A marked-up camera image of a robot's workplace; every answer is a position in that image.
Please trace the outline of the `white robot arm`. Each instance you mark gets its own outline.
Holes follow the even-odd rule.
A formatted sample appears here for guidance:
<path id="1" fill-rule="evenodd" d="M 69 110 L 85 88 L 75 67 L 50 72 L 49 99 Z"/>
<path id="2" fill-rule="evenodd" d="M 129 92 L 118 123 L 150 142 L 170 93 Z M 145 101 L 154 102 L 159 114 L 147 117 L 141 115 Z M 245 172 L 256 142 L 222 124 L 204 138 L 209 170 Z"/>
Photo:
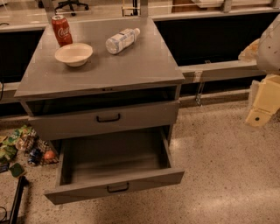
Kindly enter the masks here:
<path id="1" fill-rule="evenodd" d="M 245 120 L 251 127 L 262 127 L 280 109 L 280 15 L 259 39 L 241 51 L 238 59 L 255 61 L 266 73 L 261 81 L 252 82 L 252 105 Z"/>

